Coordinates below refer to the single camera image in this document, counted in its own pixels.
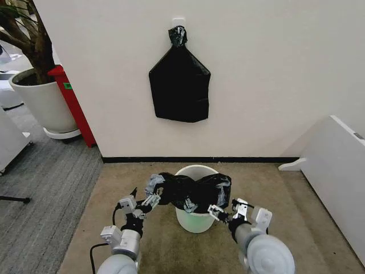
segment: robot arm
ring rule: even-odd
[[[249,221],[249,207],[252,207],[249,203],[237,199],[232,201],[232,210],[235,212],[232,218],[216,205],[211,205],[208,212],[217,221],[228,225],[239,247],[238,258],[249,273],[294,274],[294,258],[288,247],[266,233],[273,214],[265,208],[252,207]]]
[[[112,256],[105,260],[98,274],[137,274],[140,263],[139,242],[143,235],[143,220],[161,197],[153,194],[144,201],[135,200],[135,193],[119,200],[127,223],[119,229],[115,225],[104,227],[101,237],[111,247]]]

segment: gray carpet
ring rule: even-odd
[[[0,201],[0,273],[57,273],[99,176],[100,152],[83,139],[48,138],[25,106],[7,113],[34,144],[0,177],[0,195],[32,201]]]

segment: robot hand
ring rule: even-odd
[[[251,222],[247,217],[249,207],[253,209]],[[234,215],[230,216],[216,205],[208,208],[213,218],[228,225],[240,249],[238,258],[245,269],[254,274],[294,274],[294,258],[288,247],[267,234],[273,214],[242,199],[232,201],[232,210]]]

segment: red cabinet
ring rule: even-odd
[[[80,104],[75,96],[75,93],[68,81],[66,73],[61,65],[57,65],[54,69],[48,72],[48,75],[54,76],[59,89],[74,117],[76,124],[78,125],[82,137],[84,138],[88,147],[96,144],[95,138],[91,132],[91,129],[86,121],[85,115],[80,107]]]

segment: hanging garbage bag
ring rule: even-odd
[[[169,30],[171,49],[149,72],[158,118],[194,123],[208,118],[209,70],[185,47],[186,30]]]
[[[211,204],[226,208],[229,204],[231,178],[217,173],[194,181],[185,175],[153,174],[147,183],[146,193],[158,193],[159,204],[172,203],[187,213],[207,213]]]

